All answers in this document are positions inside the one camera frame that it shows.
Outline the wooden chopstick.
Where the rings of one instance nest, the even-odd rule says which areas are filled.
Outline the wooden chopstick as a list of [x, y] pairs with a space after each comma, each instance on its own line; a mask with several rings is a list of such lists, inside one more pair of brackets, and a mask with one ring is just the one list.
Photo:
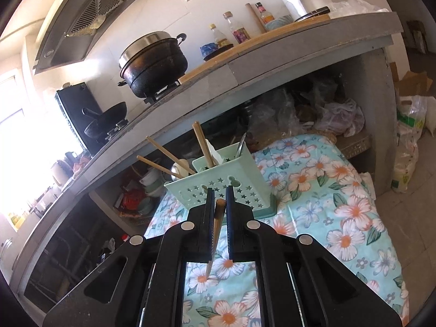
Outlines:
[[143, 157], [143, 156], [137, 155], [136, 158], [137, 158], [138, 161], [141, 161], [141, 162], [143, 162], [143, 163], [145, 163], [145, 164], [147, 164], [147, 165], [150, 165], [150, 166], [152, 166], [153, 168], [156, 168], [156, 169], [158, 169], [159, 171], [161, 171], [161, 172], [163, 172], [163, 173], [166, 173], [166, 174], [168, 174], [168, 175], [170, 175], [170, 176], [174, 176], [174, 177], [176, 177], [176, 178], [178, 178], [178, 179], [182, 179], [182, 178], [184, 178], [184, 177], [183, 177], [182, 175], [180, 175], [179, 173], [172, 172], [172, 171], [170, 171], [168, 168], [164, 168], [163, 166], [158, 165], [157, 163], [155, 163], [155, 162], [153, 162], [153, 161], [151, 161], [151, 160], [149, 160], [149, 159], [147, 159], [147, 158], [145, 158], [145, 157]]
[[198, 121], [195, 121], [192, 125], [192, 128], [194, 130], [194, 133], [196, 135], [197, 141], [199, 142], [200, 149], [202, 150], [203, 156], [205, 158], [205, 161], [207, 163], [208, 168], [212, 168], [215, 166], [214, 159], [211, 155], [211, 152], [209, 151], [206, 138], [204, 136], [204, 133], [202, 131], [201, 125]]
[[211, 269], [213, 266], [214, 256], [217, 251], [217, 245], [219, 241], [219, 235], [222, 228], [222, 222], [224, 219], [225, 214], [225, 208], [226, 208], [226, 201], [224, 199], [217, 199], [216, 206], [214, 210], [214, 226], [213, 226], [213, 232], [212, 232], [212, 250], [211, 250], [211, 260], [209, 260], [205, 276], [206, 278], [209, 278], [211, 274]]
[[155, 146], [155, 148], [158, 149], [160, 152], [165, 154], [165, 156], [167, 156], [168, 158], [173, 160], [175, 163], [177, 163], [181, 168], [183, 168], [189, 174], [196, 174], [196, 172], [190, 168], [189, 163], [186, 160], [182, 161], [181, 159], [177, 158], [170, 151], [168, 151], [163, 146], [161, 146], [156, 141], [154, 141], [151, 137], [146, 137], [146, 140], [149, 141], [153, 146]]

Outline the large beige plastic spoon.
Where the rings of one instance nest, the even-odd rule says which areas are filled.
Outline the large beige plastic spoon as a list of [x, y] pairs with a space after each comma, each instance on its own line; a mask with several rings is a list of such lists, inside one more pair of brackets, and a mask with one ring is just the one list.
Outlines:
[[180, 162], [183, 163], [183, 166], [175, 162], [171, 167], [171, 172], [174, 174], [179, 174], [183, 178], [189, 176], [190, 173], [187, 171], [187, 169], [190, 168], [189, 161], [187, 159], [180, 159]]

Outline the long metal spoon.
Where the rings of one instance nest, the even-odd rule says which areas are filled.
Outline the long metal spoon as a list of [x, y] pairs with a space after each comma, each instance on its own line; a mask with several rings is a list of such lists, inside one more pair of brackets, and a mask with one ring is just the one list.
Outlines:
[[237, 147], [237, 152], [235, 153], [235, 159], [239, 158], [242, 155], [245, 139], [246, 139], [247, 133], [243, 133], [243, 136], [240, 139], [240, 142]]

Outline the small white plastic spoon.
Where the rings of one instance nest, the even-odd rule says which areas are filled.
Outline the small white plastic spoon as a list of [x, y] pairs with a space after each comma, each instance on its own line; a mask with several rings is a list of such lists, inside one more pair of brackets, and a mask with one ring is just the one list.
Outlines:
[[217, 152], [217, 150], [212, 146], [212, 144], [209, 142], [208, 139], [205, 140], [206, 145], [208, 146], [209, 153], [212, 157], [212, 160], [215, 165], [221, 165], [224, 163], [224, 159], [221, 157], [221, 155]]

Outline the grey kitchen counter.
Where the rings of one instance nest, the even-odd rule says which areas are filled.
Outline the grey kitchen counter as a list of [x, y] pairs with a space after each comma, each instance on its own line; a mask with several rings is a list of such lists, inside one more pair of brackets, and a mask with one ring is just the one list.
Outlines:
[[394, 12], [368, 13], [337, 19], [319, 18], [293, 30], [283, 27], [242, 45], [237, 54], [201, 66], [185, 76], [180, 87], [132, 121], [105, 146], [63, 192], [30, 233], [14, 262], [11, 290], [24, 292], [41, 251], [77, 201], [152, 151], [153, 137], [168, 143], [250, 98], [317, 69], [338, 63], [351, 81], [350, 95], [363, 109], [373, 138], [374, 184], [389, 189], [395, 158], [395, 90], [385, 47], [402, 31]]

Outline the kitchen knife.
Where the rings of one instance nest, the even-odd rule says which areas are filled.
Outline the kitchen knife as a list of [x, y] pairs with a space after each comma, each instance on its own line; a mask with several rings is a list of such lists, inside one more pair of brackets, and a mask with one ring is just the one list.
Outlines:
[[328, 13], [330, 13], [330, 8], [328, 6], [324, 6], [310, 13], [307, 13], [306, 15], [303, 15], [302, 17], [296, 19], [295, 22], [302, 22], [304, 20], [311, 19], [317, 16], [326, 15]]

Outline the floral quilted cloth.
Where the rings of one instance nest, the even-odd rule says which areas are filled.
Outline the floral quilted cloth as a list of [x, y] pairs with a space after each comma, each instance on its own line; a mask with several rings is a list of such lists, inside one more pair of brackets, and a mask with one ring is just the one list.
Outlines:
[[[371, 193], [372, 182], [321, 135], [278, 140], [253, 154], [276, 199], [276, 214], [259, 221], [280, 235], [311, 235], [401, 318], [409, 322], [409, 293], [401, 264]], [[164, 234], [189, 210], [166, 189], [145, 233]], [[183, 326], [260, 326], [255, 262], [229, 257], [228, 236], [219, 235], [209, 278], [206, 264], [189, 263]]]

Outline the stacked bowls under counter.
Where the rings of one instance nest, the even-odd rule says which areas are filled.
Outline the stacked bowls under counter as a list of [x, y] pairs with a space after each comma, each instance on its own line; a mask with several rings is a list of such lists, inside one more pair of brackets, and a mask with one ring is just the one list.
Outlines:
[[147, 196], [158, 198], [164, 195], [164, 178], [161, 172], [151, 167], [140, 180], [140, 184], [144, 187]]

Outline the mint green utensil holder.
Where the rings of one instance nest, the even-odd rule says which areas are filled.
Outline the mint green utensil holder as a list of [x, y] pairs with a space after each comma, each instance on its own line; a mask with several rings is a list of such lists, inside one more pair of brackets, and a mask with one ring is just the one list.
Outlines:
[[254, 158], [246, 146], [240, 154], [238, 145], [219, 149], [217, 154], [223, 163], [207, 167], [204, 157], [193, 161], [196, 174], [166, 182], [165, 187], [187, 210], [204, 204], [209, 188], [217, 199], [225, 197], [226, 188], [232, 186], [237, 202], [252, 208], [256, 219], [265, 219], [276, 214], [276, 199], [268, 183], [257, 168]]

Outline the black wok pan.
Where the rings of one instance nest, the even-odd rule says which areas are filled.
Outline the black wok pan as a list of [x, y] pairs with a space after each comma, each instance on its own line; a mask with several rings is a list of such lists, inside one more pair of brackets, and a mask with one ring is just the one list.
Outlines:
[[107, 134], [119, 122], [126, 119], [127, 105], [125, 102], [120, 102], [101, 114], [83, 107], [82, 113], [84, 116], [92, 119], [91, 123], [85, 128], [84, 133], [92, 139], [97, 139], [102, 134]]

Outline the gas stove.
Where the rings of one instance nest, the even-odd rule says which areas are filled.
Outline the gas stove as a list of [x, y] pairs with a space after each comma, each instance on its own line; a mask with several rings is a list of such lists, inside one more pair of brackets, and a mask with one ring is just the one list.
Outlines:
[[121, 130], [123, 130], [125, 127], [127, 127], [127, 125], [129, 123], [131, 123], [133, 120], [135, 120], [137, 117], [139, 117], [142, 113], [144, 113], [145, 110], [150, 108], [152, 105], [157, 103], [159, 100], [164, 98], [166, 95], [173, 92], [180, 85], [181, 85], [181, 83], [177, 80], [174, 83], [171, 83], [168, 86], [164, 87], [159, 92], [153, 94], [153, 96], [143, 99], [132, 110], [128, 110], [127, 115], [126, 115], [124, 120], [116, 123], [111, 130], [107, 131], [107, 133], [105, 134], [104, 140], [106, 142], [109, 142], [110, 140], [112, 140], [117, 133], [119, 133]]

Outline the black splash guard panel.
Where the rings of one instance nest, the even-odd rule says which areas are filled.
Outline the black splash guard panel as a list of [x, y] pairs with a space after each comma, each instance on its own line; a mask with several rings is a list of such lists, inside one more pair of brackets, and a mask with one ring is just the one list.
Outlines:
[[86, 136], [85, 128], [93, 119], [85, 116], [82, 108], [88, 108], [99, 113], [101, 113], [101, 108], [86, 83], [78, 83], [58, 90], [55, 93], [55, 100], [58, 102], [61, 113], [82, 147], [91, 155], [96, 155], [103, 146], [97, 140]]

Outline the white plastic bag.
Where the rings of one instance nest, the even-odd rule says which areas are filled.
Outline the white plastic bag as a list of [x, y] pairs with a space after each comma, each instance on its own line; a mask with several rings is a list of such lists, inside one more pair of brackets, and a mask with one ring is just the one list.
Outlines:
[[397, 106], [396, 154], [391, 188], [407, 192], [419, 158], [417, 141], [424, 129], [435, 135], [435, 98], [400, 97]]

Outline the wooden cutting board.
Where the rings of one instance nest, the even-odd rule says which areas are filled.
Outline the wooden cutting board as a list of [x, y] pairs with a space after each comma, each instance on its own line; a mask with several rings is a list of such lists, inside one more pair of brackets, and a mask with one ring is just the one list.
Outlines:
[[241, 57], [247, 54], [248, 52], [257, 50], [258, 48], [263, 47], [264, 45], [270, 44], [274, 41], [278, 41], [279, 39], [288, 37], [297, 32], [305, 31], [312, 26], [318, 27], [320, 25], [326, 24], [329, 21], [330, 21], [330, 17], [328, 14], [326, 14], [322, 16], [312, 17], [304, 21], [285, 25], [275, 30], [271, 30], [269, 32], [258, 35], [255, 38], [252, 38], [249, 41], [246, 41], [236, 47], [230, 48], [229, 50], [219, 54], [218, 56], [213, 57], [211, 60], [204, 62], [203, 65], [197, 67], [196, 69], [191, 70], [189, 73], [182, 76], [179, 79], [179, 82], [180, 84], [184, 84], [196, 80], [198, 78], [201, 78], [204, 75], [206, 75], [208, 72], [212, 72], [215, 69], [219, 69], [221, 66], [224, 66], [230, 61], [235, 60], [236, 58]]

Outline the black cooking pot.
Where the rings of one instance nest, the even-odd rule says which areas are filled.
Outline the black cooking pot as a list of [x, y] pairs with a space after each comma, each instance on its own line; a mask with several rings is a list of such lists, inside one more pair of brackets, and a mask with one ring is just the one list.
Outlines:
[[164, 31], [148, 33], [125, 48], [119, 57], [121, 81], [138, 98], [152, 103], [177, 88], [188, 69], [180, 48], [187, 38], [184, 33], [173, 38]]

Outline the black bowl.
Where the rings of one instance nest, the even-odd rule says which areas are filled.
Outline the black bowl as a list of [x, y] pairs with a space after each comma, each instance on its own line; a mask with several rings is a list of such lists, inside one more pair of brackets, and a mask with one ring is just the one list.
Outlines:
[[218, 55], [222, 54], [223, 52], [226, 52], [234, 47], [233, 44], [225, 45], [224, 47], [221, 47], [210, 54], [208, 54], [206, 57], [203, 58], [204, 61], [209, 61], [214, 57], [217, 57]]

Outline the dark vinegar bottle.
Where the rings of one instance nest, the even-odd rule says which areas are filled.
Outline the dark vinegar bottle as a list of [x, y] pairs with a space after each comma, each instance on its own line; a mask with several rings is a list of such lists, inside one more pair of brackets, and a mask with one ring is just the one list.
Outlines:
[[235, 20], [232, 12], [230, 11], [224, 12], [223, 17], [228, 22], [230, 31], [238, 44], [242, 44], [250, 40], [249, 33], [247, 32], [247, 30], [245, 30], [245, 27], [243, 27], [243, 25], [240, 22], [238, 22], [238, 20]]

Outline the light blue bowl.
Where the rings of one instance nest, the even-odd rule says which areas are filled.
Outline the light blue bowl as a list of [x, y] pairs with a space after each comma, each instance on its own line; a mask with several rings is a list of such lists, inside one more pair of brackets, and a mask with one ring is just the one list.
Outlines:
[[291, 15], [286, 15], [286, 16], [279, 17], [277, 19], [272, 20], [271, 22], [266, 23], [265, 29], [267, 31], [272, 31], [272, 30], [276, 30], [280, 27], [290, 25], [292, 23], [293, 23], [293, 19], [292, 19]]

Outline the orange sauce bottle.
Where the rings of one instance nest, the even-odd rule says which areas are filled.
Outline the orange sauce bottle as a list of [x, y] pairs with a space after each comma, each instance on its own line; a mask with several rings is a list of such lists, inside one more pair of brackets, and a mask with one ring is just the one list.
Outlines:
[[274, 16], [264, 8], [261, 2], [257, 2], [255, 6], [259, 11], [260, 18], [264, 25], [272, 22], [275, 19]]

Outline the wooden rolling pin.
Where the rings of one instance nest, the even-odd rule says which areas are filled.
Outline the wooden rolling pin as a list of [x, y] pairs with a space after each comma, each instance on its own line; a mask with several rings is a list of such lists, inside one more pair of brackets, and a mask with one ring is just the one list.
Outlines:
[[250, 3], [246, 3], [245, 7], [247, 7], [248, 12], [250, 13], [252, 19], [256, 22], [256, 25], [261, 31], [261, 33], [268, 32], [262, 20], [260, 19], [258, 13], [256, 12], [255, 7]]

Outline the steel range hood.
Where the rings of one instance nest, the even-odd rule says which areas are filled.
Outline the steel range hood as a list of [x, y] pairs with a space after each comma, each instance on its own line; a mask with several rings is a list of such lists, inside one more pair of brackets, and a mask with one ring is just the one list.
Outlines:
[[57, 0], [37, 35], [36, 74], [83, 61], [135, 0]]

